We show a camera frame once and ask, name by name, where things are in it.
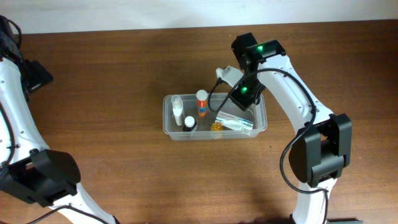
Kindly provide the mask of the orange tube white cap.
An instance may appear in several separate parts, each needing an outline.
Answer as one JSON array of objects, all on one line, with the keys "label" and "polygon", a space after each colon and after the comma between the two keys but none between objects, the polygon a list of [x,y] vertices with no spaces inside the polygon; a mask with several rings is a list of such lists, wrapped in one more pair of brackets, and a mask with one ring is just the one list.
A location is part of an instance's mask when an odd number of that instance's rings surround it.
[{"label": "orange tube white cap", "polygon": [[198,90],[196,93],[196,97],[197,97],[198,115],[200,117],[204,117],[206,116],[208,93],[205,90]]}]

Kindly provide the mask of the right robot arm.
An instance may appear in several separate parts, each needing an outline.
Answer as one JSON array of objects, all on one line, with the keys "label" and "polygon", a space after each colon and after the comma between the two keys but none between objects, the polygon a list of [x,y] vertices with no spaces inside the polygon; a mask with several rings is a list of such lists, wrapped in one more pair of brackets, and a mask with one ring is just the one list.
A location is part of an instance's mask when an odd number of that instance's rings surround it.
[{"label": "right robot arm", "polygon": [[229,98],[246,110],[268,89],[295,131],[279,161],[282,178],[298,193],[290,221],[326,223],[331,190],[351,160],[351,120],[316,98],[277,40],[260,44],[247,33],[237,36],[231,49],[244,73],[232,82]]}]

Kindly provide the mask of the white Panadol box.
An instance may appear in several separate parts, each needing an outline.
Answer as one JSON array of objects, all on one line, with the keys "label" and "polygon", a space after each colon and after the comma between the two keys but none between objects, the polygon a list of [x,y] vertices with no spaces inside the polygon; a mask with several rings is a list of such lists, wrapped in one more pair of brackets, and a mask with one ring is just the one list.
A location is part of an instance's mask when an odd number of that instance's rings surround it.
[{"label": "white Panadol box", "polygon": [[232,129],[234,131],[240,131],[247,135],[250,135],[254,127],[254,123],[252,121],[223,111],[218,112],[215,118],[215,122],[220,123],[226,128]]}]

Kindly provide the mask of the white squeeze bottle clear cap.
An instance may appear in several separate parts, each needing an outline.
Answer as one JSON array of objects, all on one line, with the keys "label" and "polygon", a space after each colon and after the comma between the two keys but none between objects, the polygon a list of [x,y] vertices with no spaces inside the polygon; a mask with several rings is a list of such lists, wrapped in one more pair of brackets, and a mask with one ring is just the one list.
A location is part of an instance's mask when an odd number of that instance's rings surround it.
[{"label": "white squeeze bottle clear cap", "polygon": [[172,112],[177,126],[183,126],[185,120],[185,112],[183,108],[183,100],[180,95],[171,97]]}]

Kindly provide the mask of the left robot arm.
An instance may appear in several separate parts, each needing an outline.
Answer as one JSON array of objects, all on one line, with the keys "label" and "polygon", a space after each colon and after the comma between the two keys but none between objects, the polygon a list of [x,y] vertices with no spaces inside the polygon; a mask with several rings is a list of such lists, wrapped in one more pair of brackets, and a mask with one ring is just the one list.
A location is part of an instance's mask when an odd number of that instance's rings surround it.
[{"label": "left robot arm", "polygon": [[22,34],[13,33],[18,28],[1,16],[1,191],[48,207],[35,223],[57,212],[72,223],[117,223],[84,189],[74,158],[52,150],[40,135],[27,104],[53,76],[22,56]]}]

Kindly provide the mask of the dark bottle white cap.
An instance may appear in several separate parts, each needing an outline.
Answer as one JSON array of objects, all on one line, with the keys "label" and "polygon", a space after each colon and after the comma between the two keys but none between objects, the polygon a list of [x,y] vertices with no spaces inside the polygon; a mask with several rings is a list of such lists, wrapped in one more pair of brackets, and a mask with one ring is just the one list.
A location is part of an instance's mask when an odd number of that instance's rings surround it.
[{"label": "dark bottle white cap", "polygon": [[197,121],[193,116],[187,116],[184,119],[184,125],[183,125],[183,131],[185,132],[191,132],[193,131],[197,126]]}]

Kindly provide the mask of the small gold lid jar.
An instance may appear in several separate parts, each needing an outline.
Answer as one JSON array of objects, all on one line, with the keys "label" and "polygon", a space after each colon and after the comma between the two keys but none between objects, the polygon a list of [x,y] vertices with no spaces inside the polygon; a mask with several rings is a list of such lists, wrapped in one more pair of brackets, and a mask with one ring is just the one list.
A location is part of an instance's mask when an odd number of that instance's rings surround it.
[{"label": "small gold lid jar", "polygon": [[223,133],[222,133],[223,125],[219,122],[215,122],[211,125],[210,131],[211,131],[211,137],[213,139],[220,139],[220,138],[222,138],[222,135],[223,135]]}]

